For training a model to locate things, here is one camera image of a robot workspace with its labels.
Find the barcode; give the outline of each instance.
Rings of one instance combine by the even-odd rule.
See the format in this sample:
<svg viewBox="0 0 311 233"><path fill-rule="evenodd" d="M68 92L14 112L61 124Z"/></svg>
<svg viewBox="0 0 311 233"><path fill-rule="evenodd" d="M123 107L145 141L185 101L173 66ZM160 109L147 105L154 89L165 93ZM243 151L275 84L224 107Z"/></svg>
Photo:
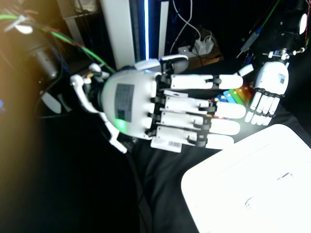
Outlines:
<svg viewBox="0 0 311 233"><path fill-rule="evenodd" d="M178 143L178 142L169 142L169 146L170 147L177 147L177 148L179 148L182 145L181 145L181 143Z"/></svg>

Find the back of robotic hand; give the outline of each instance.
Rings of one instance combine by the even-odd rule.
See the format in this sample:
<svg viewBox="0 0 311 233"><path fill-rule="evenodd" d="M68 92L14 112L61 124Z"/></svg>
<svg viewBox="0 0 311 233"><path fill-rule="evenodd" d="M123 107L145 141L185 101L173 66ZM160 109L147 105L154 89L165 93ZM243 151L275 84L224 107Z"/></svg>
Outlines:
<svg viewBox="0 0 311 233"><path fill-rule="evenodd" d="M187 67L186 56L172 55L138 63L136 69L108 79L93 65L97 77L74 75L71 81L83 107L101 113L110 132L151 140L151 147L173 152L180 152L182 145L224 149L234 144L231 136L239 133L240 125L229 119L244 117L246 108L195 99L188 92L240 88L252 66L233 75L178 75ZM120 147L117 138L112 133L110 143Z"/></svg>
<svg viewBox="0 0 311 233"><path fill-rule="evenodd" d="M263 53L268 61L260 69L255 82L245 122L269 125L284 97L289 83L291 56L303 53L308 44L308 17L310 8L304 0L284 1L284 11L274 41L276 50Z"/></svg>

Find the barcode label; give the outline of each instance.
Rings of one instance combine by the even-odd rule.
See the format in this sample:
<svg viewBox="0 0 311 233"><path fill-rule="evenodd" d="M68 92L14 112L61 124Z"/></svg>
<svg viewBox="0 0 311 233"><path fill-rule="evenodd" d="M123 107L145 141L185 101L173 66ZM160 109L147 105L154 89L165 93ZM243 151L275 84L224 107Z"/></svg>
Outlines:
<svg viewBox="0 0 311 233"><path fill-rule="evenodd" d="M154 137L151 141L151 147L161 150L172 151L176 153L180 153L183 144L178 142L170 142L157 137Z"/></svg>
<svg viewBox="0 0 311 233"><path fill-rule="evenodd" d="M178 143L178 142L169 142L169 146L171 146L171 147L181 147L182 146L182 144L181 143Z"/></svg>

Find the black fabric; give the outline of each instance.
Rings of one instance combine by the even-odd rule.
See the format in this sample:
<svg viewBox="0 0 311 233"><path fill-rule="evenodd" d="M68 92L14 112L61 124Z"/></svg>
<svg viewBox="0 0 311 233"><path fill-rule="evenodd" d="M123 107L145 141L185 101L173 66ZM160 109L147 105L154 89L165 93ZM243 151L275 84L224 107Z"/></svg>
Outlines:
<svg viewBox="0 0 311 233"><path fill-rule="evenodd" d="M233 73L238 67L239 64L228 61L202 67L194 73ZM236 142L265 128L247 124L243 120L239 120L239 123L241 132L234 137ZM283 107L278 108L271 124L288 126L311 145L311 137L300 126L298 120ZM181 192L181 180L187 170L217 152L218 150L183 146L182 152L177 154L150 148L149 141L140 141L134 148L133 156L154 218L153 233L197 232Z"/></svg>

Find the white robotic hand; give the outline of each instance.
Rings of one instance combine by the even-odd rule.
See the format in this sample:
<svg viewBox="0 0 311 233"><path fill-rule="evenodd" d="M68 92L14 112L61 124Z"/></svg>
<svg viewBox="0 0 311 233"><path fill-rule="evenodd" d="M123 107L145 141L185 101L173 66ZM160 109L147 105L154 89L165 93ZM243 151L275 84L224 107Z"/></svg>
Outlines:
<svg viewBox="0 0 311 233"><path fill-rule="evenodd" d="M148 64L154 71L146 69ZM152 140L152 147L163 150L180 152L182 144L211 149L234 144L230 135L239 133L239 123L219 118L243 118L245 107L190 98L186 90L239 88L242 77L173 74L188 67L182 55L164 57L158 64L140 63L144 70L120 71L106 81L101 103L108 121L123 134Z"/></svg>
<svg viewBox="0 0 311 233"><path fill-rule="evenodd" d="M261 68L245 122L269 125L288 86L289 73L283 62L267 62Z"/></svg>

